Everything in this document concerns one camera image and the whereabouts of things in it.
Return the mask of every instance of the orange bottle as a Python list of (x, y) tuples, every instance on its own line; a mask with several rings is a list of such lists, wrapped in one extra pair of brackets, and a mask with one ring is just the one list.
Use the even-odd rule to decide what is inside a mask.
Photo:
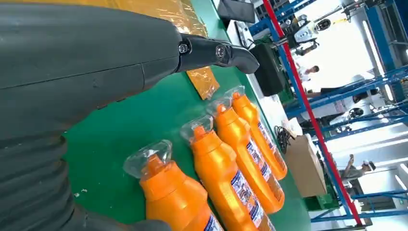
[(288, 168), (279, 153), (279, 149), (273, 142), (271, 134), (261, 122), (257, 107), (246, 97), (244, 86), (233, 88), (227, 91), (226, 95), (232, 97), (232, 108), (234, 108), (238, 116), (251, 126), (251, 137), (264, 155), (265, 161), (271, 167), (275, 178), (277, 180), (283, 179), (288, 173)]
[(146, 196), (146, 218), (158, 219), (173, 231), (221, 231), (207, 204), (207, 191), (171, 161), (171, 142), (148, 145), (127, 158), (124, 170), (140, 178)]
[(250, 135), (249, 124), (231, 107), (231, 98), (213, 101), (207, 108), (217, 124), (217, 134), (237, 154), (237, 164), (267, 214), (283, 207), (281, 186)]
[(181, 128), (194, 167), (227, 230), (273, 231), (273, 225), (238, 168), (234, 150), (213, 131), (210, 115)]

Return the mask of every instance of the bottle cap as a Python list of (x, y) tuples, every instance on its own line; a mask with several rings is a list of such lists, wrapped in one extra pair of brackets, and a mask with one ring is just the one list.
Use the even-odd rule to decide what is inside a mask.
[(245, 95), (245, 87), (242, 85), (239, 85), (237, 87), (234, 87), (224, 94), (226, 97), (231, 97), (232, 100), (236, 100), (240, 98), (241, 96)]
[(213, 100), (207, 106), (207, 112), (213, 117), (217, 117), (220, 114), (224, 113), (231, 108), (232, 98), (231, 97), (222, 97), (216, 100)]
[(195, 120), (188, 122), (181, 127), (181, 136), (189, 143), (192, 144), (207, 133), (211, 132), (214, 128), (213, 117), (205, 115)]
[(136, 178), (150, 178), (160, 172), (170, 161), (172, 143), (168, 140), (149, 144), (129, 156), (123, 170)]

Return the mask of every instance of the person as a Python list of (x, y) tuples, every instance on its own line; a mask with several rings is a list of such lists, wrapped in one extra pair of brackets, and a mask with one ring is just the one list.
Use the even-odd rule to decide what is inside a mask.
[[(376, 95), (378, 94), (379, 90), (378, 89), (372, 89), (370, 90), (371, 95)], [(353, 108), (358, 108), (356, 104), (360, 102), (363, 99), (366, 99), (368, 97), (367, 92), (363, 92), (360, 94), (357, 94), (355, 96), (350, 96), (323, 106), (320, 106), (318, 108), (314, 108), (313, 114), (315, 118), (322, 118), (325, 116), (331, 116), (331, 115), (338, 115), (338, 114), (344, 114), (345, 112), (348, 112), (349, 110)], [(301, 113), (298, 117), (297, 120), (299, 123), (306, 122), (310, 120), (309, 114), (307, 112)]]
[(320, 71), (320, 68), (317, 65), (315, 65), (315, 66), (313, 66), (313, 67), (311, 67), (309, 69), (299, 65), (299, 63), (296, 63), (296, 62), (295, 62), (295, 65), (296, 65), (297, 73), (299, 74), (300, 80), (302, 82), (306, 82), (306, 81), (310, 80), (310, 75), (309, 74), (317, 73), (317, 72)]
[(343, 183), (347, 183), (351, 180), (356, 180), (367, 172), (374, 171), (376, 169), (375, 164), (372, 161), (364, 161), (361, 165), (361, 169), (357, 169), (353, 166), (354, 155), (350, 155), (350, 160), (348, 161), (347, 167), (344, 170), (339, 170), (340, 178)]

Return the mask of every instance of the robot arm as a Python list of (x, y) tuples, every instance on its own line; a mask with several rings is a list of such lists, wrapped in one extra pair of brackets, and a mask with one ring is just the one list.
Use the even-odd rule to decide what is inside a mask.
[(212, 64), (252, 73), (256, 59), (127, 11), (1, 3), (0, 15), (0, 230), (168, 230), (76, 206), (61, 134), (172, 73)]

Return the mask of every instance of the black cable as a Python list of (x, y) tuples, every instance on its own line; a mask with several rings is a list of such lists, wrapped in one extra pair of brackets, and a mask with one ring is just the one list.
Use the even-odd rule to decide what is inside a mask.
[(283, 154), (286, 154), (288, 145), (291, 145), (289, 139), (294, 139), (294, 137), (288, 132), (288, 130), (281, 126), (275, 126), (275, 133), (277, 134), (277, 141)]

